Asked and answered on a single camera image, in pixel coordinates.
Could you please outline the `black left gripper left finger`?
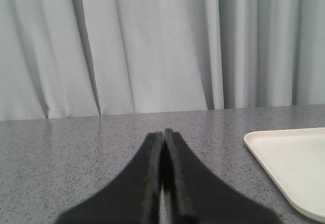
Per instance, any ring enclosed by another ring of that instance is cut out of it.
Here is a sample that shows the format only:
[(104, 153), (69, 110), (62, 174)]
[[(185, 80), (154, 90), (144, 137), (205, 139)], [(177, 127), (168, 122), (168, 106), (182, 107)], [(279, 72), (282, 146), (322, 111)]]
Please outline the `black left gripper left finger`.
[(159, 223), (163, 134), (149, 133), (127, 166), (56, 223)]

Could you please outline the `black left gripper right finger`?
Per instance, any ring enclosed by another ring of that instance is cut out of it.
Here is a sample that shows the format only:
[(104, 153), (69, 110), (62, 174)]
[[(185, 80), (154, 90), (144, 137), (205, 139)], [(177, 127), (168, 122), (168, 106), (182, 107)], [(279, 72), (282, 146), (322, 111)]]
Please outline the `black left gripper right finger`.
[(165, 130), (162, 182), (172, 223), (281, 223), (274, 211), (214, 175), (171, 129)]

